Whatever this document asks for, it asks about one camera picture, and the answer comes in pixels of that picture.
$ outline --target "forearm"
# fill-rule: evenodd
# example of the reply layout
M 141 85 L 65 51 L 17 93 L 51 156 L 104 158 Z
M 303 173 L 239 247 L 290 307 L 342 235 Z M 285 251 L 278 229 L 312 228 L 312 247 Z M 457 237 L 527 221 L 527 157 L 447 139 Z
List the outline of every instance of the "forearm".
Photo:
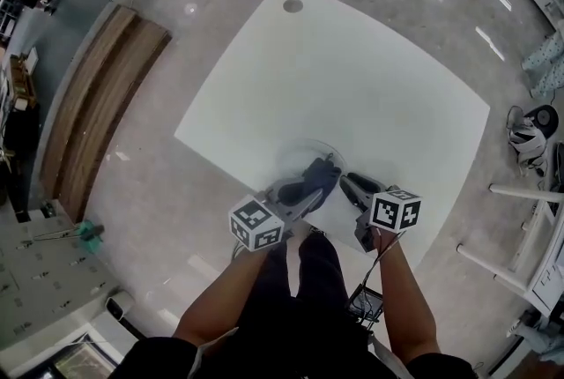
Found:
M 384 319 L 393 353 L 403 363 L 423 353 L 438 353 L 433 314 L 399 243 L 382 258 L 380 271 Z
M 199 346 L 235 327 L 267 254 L 241 252 L 184 312 L 174 337 Z

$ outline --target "marble floor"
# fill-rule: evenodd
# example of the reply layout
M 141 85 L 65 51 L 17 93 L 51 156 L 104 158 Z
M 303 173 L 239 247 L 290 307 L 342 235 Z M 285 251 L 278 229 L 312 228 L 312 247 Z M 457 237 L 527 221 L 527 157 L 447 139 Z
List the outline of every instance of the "marble floor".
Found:
M 261 1 L 133 0 L 143 16 L 171 31 L 173 41 L 117 128 L 86 216 L 106 227 L 100 255 L 135 296 L 131 319 L 149 334 L 170 334 L 182 311 L 229 262 L 233 240 L 226 230 L 226 214 L 247 190 L 174 138 L 174 131 L 199 86 Z M 465 242 L 504 260 L 520 241 L 520 226 L 531 206 L 492 195 L 487 186 L 537 184 L 533 176 L 519 176 L 505 124 L 512 105 L 539 104 L 529 96 L 520 61 L 552 28 L 531 0 L 508 0 L 511 11 L 500 0 L 340 1 L 423 48 L 491 107 L 466 184 L 415 271 L 434 312 L 442 350 L 487 365 L 508 343 L 506 329 L 527 304 L 455 248 Z M 487 33 L 497 53 L 477 27 Z M 558 94 L 554 105 L 562 104 Z M 448 149 L 449 140 L 444 142 Z M 429 166 L 439 174 L 441 159 Z M 288 254 L 293 287 L 299 240 L 292 239 Z M 351 292 L 370 259 L 336 245 Z M 376 331 L 384 337 L 382 324 Z

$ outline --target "black pants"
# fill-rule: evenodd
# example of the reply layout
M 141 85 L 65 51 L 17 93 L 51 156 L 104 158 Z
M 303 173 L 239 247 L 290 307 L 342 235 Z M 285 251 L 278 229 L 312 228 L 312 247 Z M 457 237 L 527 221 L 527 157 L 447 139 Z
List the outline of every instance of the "black pants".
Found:
M 245 309 L 290 298 L 286 252 L 286 243 L 282 242 L 268 254 Z M 296 298 L 326 308 L 344 309 L 348 295 L 337 251 L 330 241 L 322 234 L 312 233 L 301 244 L 299 254 L 300 289 Z

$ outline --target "small box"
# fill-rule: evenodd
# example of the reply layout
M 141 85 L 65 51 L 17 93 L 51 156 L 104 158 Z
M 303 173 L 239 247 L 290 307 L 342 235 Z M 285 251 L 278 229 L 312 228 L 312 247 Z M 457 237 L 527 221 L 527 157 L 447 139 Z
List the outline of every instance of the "small box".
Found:
M 419 219 L 421 197 L 403 189 L 374 194 L 370 225 L 400 234 Z
M 282 240 L 284 221 L 247 195 L 229 212 L 229 231 L 248 250 L 259 250 Z

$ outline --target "person's right hand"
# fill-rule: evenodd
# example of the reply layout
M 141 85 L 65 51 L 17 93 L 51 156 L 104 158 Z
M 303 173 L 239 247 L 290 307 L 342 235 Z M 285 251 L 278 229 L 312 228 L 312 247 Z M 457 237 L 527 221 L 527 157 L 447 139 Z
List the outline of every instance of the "person's right hand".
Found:
M 371 227 L 370 230 L 372 231 L 372 236 L 374 238 L 374 247 L 376 249 L 386 249 L 386 247 L 394 241 L 394 237 L 396 236 L 396 234 L 394 234 L 393 232 L 381 227 Z

